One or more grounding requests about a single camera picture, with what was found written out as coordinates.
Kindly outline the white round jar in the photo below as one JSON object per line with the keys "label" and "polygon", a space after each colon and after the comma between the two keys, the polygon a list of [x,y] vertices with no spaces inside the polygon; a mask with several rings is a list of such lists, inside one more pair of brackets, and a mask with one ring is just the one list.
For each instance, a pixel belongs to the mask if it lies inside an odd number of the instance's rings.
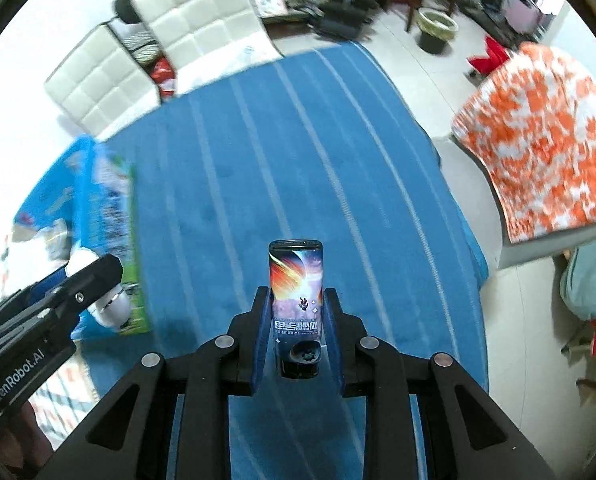
{"label": "white round jar", "polygon": [[[98,256],[92,249],[78,246],[71,252],[70,259],[65,266],[66,277],[71,278],[72,275],[86,268],[97,259]],[[121,284],[110,289],[102,298],[88,307],[89,315],[94,318],[98,325],[116,333],[129,325],[131,311],[130,298]]]}

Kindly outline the colourful galaxy print can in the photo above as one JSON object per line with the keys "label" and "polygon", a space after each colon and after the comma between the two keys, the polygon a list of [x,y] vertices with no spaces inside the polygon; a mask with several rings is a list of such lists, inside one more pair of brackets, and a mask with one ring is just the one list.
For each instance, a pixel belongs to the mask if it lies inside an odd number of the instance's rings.
{"label": "colourful galaxy print can", "polygon": [[322,356],[323,245],[318,240],[274,240],[269,245],[269,270],[279,374],[313,378]]}

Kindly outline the plaid orange blue cloth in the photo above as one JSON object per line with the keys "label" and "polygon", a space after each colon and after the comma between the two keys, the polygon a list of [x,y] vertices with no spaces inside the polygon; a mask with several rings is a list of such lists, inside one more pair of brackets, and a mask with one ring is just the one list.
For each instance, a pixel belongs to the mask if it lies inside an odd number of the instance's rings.
{"label": "plaid orange blue cloth", "polygon": [[39,428],[56,451],[99,400],[81,346],[76,344],[74,355],[33,393],[29,402]]}

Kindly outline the blue milk carton box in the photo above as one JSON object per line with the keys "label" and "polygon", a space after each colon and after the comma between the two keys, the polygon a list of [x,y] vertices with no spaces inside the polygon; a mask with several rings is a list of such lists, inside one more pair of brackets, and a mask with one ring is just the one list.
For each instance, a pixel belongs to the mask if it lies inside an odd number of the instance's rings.
{"label": "blue milk carton box", "polygon": [[116,256],[131,321],[119,333],[98,325],[88,309],[74,340],[137,335],[150,330],[135,242],[134,171],[103,143],[88,136],[58,157],[16,212],[4,257],[3,294],[43,280],[68,263],[78,246],[98,257]]}

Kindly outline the teal cloth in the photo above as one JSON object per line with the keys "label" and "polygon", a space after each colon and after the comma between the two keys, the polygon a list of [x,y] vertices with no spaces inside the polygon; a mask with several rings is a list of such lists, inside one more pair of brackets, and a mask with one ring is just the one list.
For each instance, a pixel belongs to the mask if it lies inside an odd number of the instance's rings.
{"label": "teal cloth", "polygon": [[572,252],[560,280],[560,296],[580,320],[596,320],[596,240]]}

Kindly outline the white padded chair left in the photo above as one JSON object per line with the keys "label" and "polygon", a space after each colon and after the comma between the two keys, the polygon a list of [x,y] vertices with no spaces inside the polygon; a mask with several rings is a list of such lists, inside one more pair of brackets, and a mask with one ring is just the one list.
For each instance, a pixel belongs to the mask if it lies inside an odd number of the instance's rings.
{"label": "white padded chair left", "polygon": [[84,36],[51,72],[44,88],[69,119],[100,141],[161,104],[156,82],[106,23]]}

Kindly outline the white padded chair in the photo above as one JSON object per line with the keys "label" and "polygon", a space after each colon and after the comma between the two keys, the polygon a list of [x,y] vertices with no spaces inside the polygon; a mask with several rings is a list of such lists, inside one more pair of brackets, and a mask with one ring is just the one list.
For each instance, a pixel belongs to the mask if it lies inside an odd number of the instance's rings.
{"label": "white padded chair", "polygon": [[281,58],[253,0],[131,0],[173,68],[175,93]]}
{"label": "white padded chair", "polygon": [[100,141],[161,104],[156,82],[106,23],[84,36],[51,72],[44,88],[69,119]]}

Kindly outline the blue striped cloth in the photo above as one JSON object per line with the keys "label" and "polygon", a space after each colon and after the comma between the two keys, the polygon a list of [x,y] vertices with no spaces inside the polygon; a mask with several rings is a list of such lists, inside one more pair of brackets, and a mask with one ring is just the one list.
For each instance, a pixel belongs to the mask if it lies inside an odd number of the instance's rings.
{"label": "blue striped cloth", "polygon": [[280,238],[324,246],[342,309],[400,351],[447,352],[488,385],[480,287],[437,154],[358,44],[290,55],[164,104],[107,143],[134,170],[151,329],[85,341],[105,393],[145,353],[225,333]]}

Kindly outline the white padded chair right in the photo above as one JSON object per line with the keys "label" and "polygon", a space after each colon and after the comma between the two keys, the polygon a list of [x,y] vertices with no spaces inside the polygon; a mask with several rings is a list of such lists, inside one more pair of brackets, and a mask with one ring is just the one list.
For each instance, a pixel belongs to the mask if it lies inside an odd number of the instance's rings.
{"label": "white padded chair right", "polygon": [[175,93],[281,58],[253,0],[131,0],[173,68]]}

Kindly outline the red cloth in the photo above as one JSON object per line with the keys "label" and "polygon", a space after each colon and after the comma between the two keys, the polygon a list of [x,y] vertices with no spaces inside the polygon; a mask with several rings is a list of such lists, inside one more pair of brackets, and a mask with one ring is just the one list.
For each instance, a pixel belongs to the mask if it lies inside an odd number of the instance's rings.
{"label": "red cloth", "polygon": [[468,58],[469,65],[482,77],[490,75],[510,58],[508,50],[491,36],[486,36],[484,42],[485,54]]}

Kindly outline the green waste basket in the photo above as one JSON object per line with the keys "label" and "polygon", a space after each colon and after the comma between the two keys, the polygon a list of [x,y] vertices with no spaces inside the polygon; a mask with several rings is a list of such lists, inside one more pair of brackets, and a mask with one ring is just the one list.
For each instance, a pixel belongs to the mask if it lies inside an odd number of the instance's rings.
{"label": "green waste basket", "polygon": [[433,55],[442,54],[459,30],[459,25],[453,18],[435,9],[419,9],[416,22],[420,31],[418,47]]}

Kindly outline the black weight bench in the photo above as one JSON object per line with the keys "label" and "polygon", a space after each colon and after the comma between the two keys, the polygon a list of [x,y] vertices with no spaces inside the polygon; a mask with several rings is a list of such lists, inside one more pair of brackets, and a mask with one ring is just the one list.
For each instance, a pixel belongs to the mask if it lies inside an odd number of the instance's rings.
{"label": "black weight bench", "polygon": [[326,0],[311,21],[316,35],[330,39],[353,41],[371,22],[369,12],[377,0]]}

